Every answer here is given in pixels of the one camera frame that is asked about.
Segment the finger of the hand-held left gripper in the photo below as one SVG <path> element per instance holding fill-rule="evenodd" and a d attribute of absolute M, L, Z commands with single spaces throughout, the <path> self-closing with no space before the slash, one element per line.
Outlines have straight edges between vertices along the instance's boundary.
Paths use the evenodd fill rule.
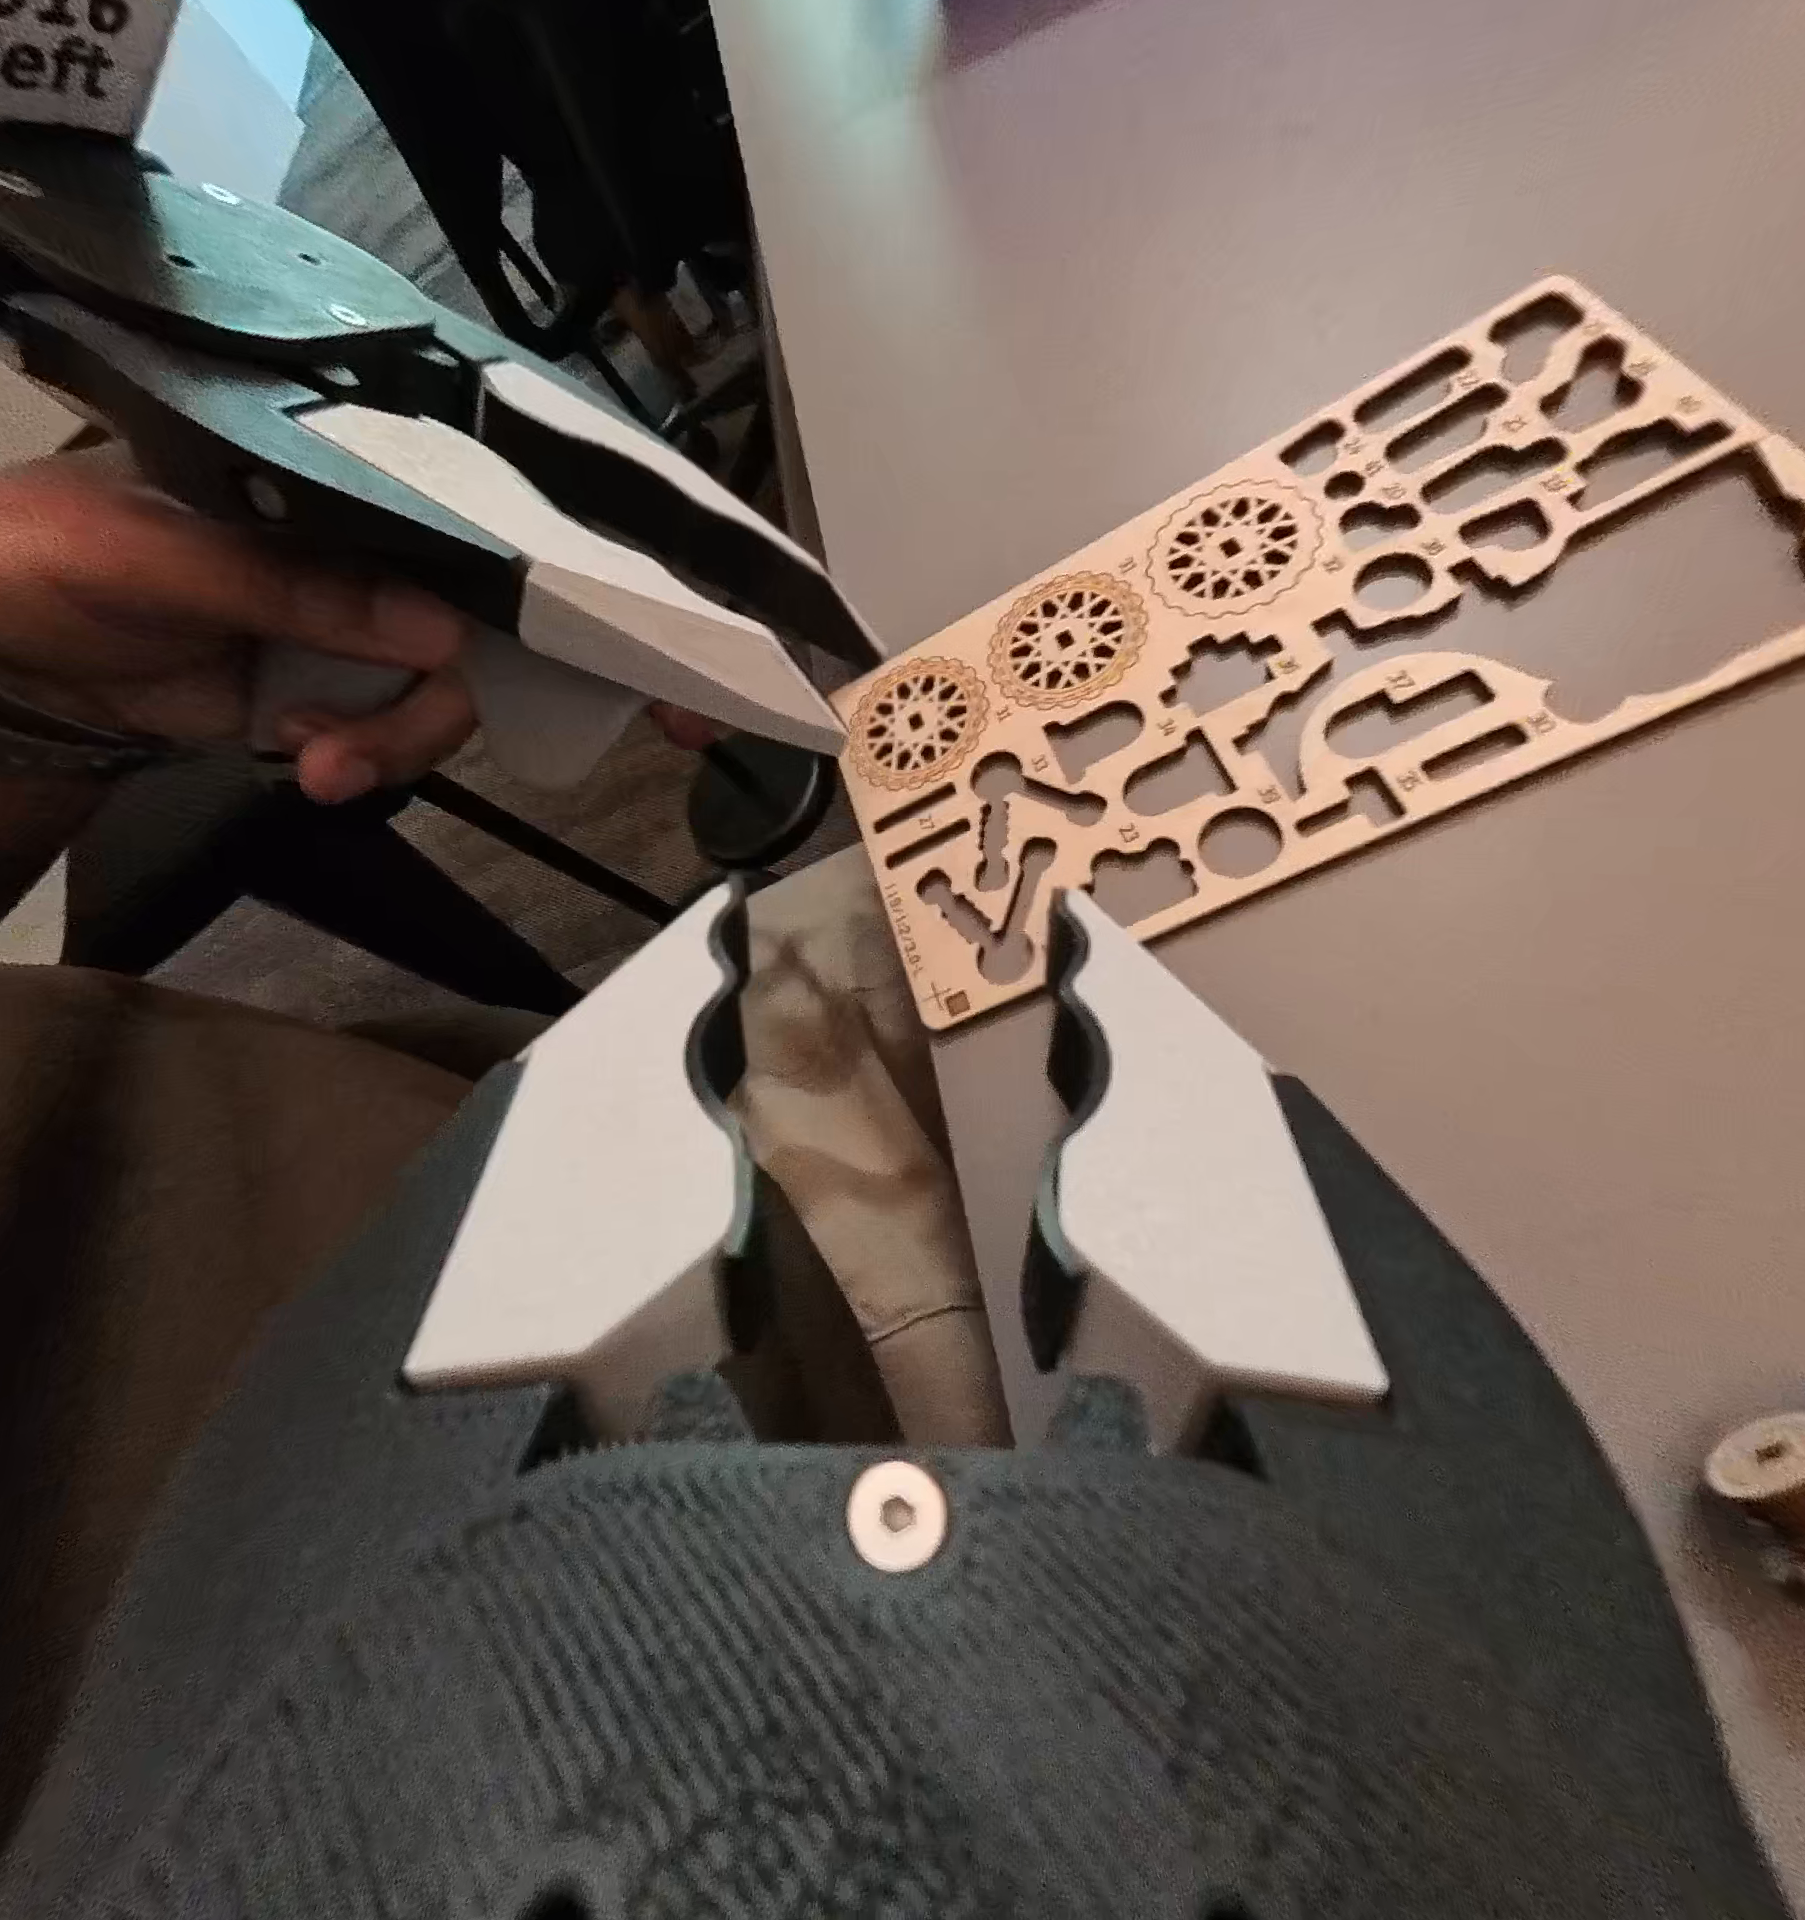
<path fill-rule="evenodd" d="M 545 363 L 483 363 L 478 441 L 573 523 L 853 667 L 884 654 L 824 566 L 688 455 Z"/>
<path fill-rule="evenodd" d="M 462 670 L 486 752 L 602 756 L 650 703 L 805 751 L 843 751 L 834 708 L 766 627 L 587 530 L 502 454 L 444 422 L 356 404 L 306 422 L 529 561 L 515 637 L 478 639 Z"/>

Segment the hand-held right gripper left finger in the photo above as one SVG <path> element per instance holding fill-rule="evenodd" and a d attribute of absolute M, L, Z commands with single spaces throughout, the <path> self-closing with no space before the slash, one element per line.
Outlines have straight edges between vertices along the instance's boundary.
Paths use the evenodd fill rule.
<path fill-rule="evenodd" d="M 621 1442 L 670 1380 L 752 1339 L 759 1175 L 729 1106 L 746 899 L 711 887 L 518 1056 L 409 1337 L 412 1391 L 555 1386 Z"/>

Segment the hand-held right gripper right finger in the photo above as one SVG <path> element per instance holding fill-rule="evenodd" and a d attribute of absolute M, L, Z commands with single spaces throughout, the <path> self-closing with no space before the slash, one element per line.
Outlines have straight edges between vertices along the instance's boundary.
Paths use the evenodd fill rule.
<path fill-rule="evenodd" d="M 1036 1369 L 1129 1387 L 1155 1452 L 1195 1452 L 1235 1395 L 1384 1404 L 1265 1056 L 1082 888 L 1049 959 L 1065 1122 L 1021 1282 Z"/>

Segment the wooden gear sheet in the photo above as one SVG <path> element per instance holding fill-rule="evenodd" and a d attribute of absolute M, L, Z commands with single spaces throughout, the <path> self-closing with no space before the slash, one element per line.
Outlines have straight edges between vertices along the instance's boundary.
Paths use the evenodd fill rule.
<path fill-rule="evenodd" d="M 1805 561 L 1805 450 L 1551 275 L 837 696 L 916 1014 L 1041 991 L 1059 893 L 1180 932 L 1805 663 L 1805 617 L 1572 715 L 1440 647 L 1577 551 L 1747 478 Z"/>

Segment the grey desk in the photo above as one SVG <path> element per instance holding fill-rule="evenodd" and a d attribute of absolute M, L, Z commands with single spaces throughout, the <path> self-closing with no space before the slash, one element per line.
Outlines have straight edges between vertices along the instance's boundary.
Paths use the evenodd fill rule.
<path fill-rule="evenodd" d="M 1523 285 L 1805 447 L 1805 5 L 713 5 L 826 559 L 887 645 Z M 1805 1407 L 1805 665 L 1164 962 L 1498 1286 L 1805 1915 L 1805 1608 L 1700 1501 Z"/>

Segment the person's left hand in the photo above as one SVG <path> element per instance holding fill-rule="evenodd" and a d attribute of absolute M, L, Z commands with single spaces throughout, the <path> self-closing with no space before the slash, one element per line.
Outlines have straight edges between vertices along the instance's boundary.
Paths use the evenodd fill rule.
<path fill-rule="evenodd" d="M 467 622 L 435 598 L 195 515 L 113 450 L 0 473 L 0 688 L 107 732 L 189 744 L 259 741 L 302 791 L 345 803 L 406 785 L 476 732 Z M 389 667 L 378 712 L 284 708 L 256 719 L 272 647 Z"/>

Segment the black office chair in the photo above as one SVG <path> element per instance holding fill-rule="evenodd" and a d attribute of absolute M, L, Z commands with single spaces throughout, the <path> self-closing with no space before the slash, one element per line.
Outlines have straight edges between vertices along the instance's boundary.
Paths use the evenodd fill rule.
<path fill-rule="evenodd" d="M 198 758 L 126 780 L 79 836 L 58 956 L 332 1028 L 554 1015 L 722 870 L 778 873 L 849 836 L 819 758 L 742 737 L 694 752 L 642 718 L 561 791 L 481 744 L 341 806 Z"/>
<path fill-rule="evenodd" d="M 585 359 L 639 424 L 754 502 L 775 455 L 764 359 L 696 389 L 670 295 L 719 328 L 759 293 L 710 5 L 306 3 L 494 328 Z"/>

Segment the person's beige trousers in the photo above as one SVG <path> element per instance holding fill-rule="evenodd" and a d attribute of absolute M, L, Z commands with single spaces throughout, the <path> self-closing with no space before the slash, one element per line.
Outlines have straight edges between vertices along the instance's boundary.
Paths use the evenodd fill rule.
<path fill-rule="evenodd" d="M 929 1041 L 868 856 L 758 893 L 748 947 L 733 1110 L 775 1188 L 778 1288 L 751 1386 L 798 1438 L 1007 1445 Z"/>

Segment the person's olive shirt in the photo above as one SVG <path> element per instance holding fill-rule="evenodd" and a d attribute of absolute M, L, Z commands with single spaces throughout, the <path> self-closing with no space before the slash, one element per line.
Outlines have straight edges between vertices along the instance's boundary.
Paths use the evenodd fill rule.
<path fill-rule="evenodd" d="M 0 1856 L 259 1322 L 545 1026 L 463 1007 L 332 1029 L 0 964 Z"/>

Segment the assembled wooden model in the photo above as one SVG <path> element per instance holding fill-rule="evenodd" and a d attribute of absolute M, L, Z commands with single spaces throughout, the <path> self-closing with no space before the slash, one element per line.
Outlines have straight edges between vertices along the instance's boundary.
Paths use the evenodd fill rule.
<path fill-rule="evenodd" d="M 1753 1528 L 1770 1575 L 1805 1595 L 1805 1409 L 1768 1412 L 1722 1436 L 1704 1484 Z"/>

